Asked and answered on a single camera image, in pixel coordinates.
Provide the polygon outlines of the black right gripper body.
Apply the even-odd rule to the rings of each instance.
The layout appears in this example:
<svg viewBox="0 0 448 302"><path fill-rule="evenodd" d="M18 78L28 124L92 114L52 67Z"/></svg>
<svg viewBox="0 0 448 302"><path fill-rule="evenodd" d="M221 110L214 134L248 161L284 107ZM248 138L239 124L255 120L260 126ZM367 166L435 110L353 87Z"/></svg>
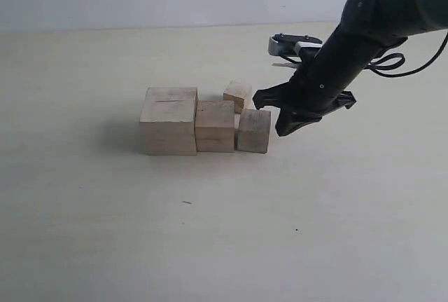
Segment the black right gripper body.
<svg viewBox="0 0 448 302"><path fill-rule="evenodd" d="M381 34L333 32L326 41L295 37L295 52L314 50L293 74L283 93L283 108L292 112L321 112L385 48Z"/></svg>

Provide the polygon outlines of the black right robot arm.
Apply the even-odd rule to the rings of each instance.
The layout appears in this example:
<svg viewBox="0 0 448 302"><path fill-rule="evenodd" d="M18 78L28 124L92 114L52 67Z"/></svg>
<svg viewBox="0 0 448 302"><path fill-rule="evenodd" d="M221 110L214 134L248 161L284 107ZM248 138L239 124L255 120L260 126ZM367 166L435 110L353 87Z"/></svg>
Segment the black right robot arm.
<svg viewBox="0 0 448 302"><path fill-rule="evenodd" d="M387 51L410 36L447 28L447 0L347 0L340 22L326 41L308 35L275 34L268 53L288 61L289 81L258 90L256 109L276 107L278 136L319 122L356 98L346 88L365 69L385 78L405 63Z"/></svg>

